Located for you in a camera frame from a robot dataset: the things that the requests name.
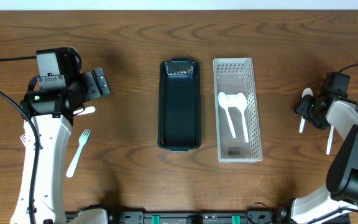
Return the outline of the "white plastic spoon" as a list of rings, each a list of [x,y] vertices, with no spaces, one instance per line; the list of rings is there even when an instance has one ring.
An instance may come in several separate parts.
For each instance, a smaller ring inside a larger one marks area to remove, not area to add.
[[[303,90],[303,93],[302,93],[302,97],[306,96],[306,95],[310,95],[310,96],[313,96],[313,91],[311,88],[305,88]],[[306,123],[306,119],[304,119],[304,117],[302,116],[301,117],[301,120],[300,120],[300,127],[299,127],[299,133],[302,133],[304,128],[305,128],[305,123]]]
[[[327,146],[326,146],[326,155],[330,155],[331,148],[333,145],[333,136],[334,136],[334,126],[331,125],[330,130],[329,130]]]
[[[245,112],[247,109],[247,98],[243,93],[238,93],[236,95],[236,107],[241,112],[242,129],[244,133],[245,142],[249,142],[249,134],[247,130],[247,122],[245,116]]]
[[[227,98],[227,95],[224,92],[220,92],[218,94],[218,103],[219,103],[220,107],[222,107],[226,112],[229,129],[231,131],[232,137],[235,139],[236,138],[236,133],[235,133],[235,130],[234,130],[234,125],[232,123],[231,116],[229,114],[230,102],[229,102],[229,100]]]

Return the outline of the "white plastic fork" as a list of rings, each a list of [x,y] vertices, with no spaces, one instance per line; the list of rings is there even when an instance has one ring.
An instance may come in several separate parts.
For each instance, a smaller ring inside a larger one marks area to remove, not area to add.
[[[25,137],[25,134],[22,134],[19,138],[20,138],[22,144],[23,144],[24,146],[26,146],[26,137]]]
[[[79,144],[78,149],[77,149],[75,155],[73,156],[73,159],[71,160],[70,165],[68,166],[68,169],[67,169],[67,172],[66,172],[66,177],[72,178],[74,176],[74,173],[76,171],[78,162],[80,160],[82,150],[83,150],[85,144],[88,142],[90,134],[91,134],[91,130],[86,129],[80,135],[79,140],[78,140],[78,144]]]
[[[89,107],[74,111],[73,115],[79,116],[79,115],[91,114],[91,113],[94,113],[95,111],[96,111],[96,108],[94,106],[89,106]]]

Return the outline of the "clear perforated plastic basket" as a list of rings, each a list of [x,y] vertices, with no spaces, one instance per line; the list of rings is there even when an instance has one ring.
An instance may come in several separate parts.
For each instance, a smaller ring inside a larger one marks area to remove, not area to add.
[[[251,58],[216,58],[213,60],[216,134],[219,162],[259,162],[262,160],[262,141],[255,76]],[[236,138],[229,129],[225,110],[218,103],[218,94],[224,92],[230,102],[229,114]],[[249,142],[245,142],[241,112],[236,107],[236,95],[247,98],[245,112]]]

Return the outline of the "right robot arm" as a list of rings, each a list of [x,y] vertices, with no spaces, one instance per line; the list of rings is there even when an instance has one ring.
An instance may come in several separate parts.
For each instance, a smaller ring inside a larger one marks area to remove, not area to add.
[[[326,176],[325,184],[311,194],[296,198],[277,221],[324,223],[342,214],[358,213],[358,103],[348,99],[350,77],[327,73],[318,96],[303,92],[294,112],[301,116],[300,129],[311,123],[318,129],[337,131],[344,142]]]

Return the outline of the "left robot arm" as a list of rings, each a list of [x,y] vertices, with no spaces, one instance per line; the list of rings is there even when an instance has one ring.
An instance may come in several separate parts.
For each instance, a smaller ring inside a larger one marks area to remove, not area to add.
[[[11,223],[66,223],[63,176],[73,119],[84,103],[111,89],[102,68],[81,72],[82,60],[73,47],[39,50],[35,57],[39,75],[20,102],[25,158]]]

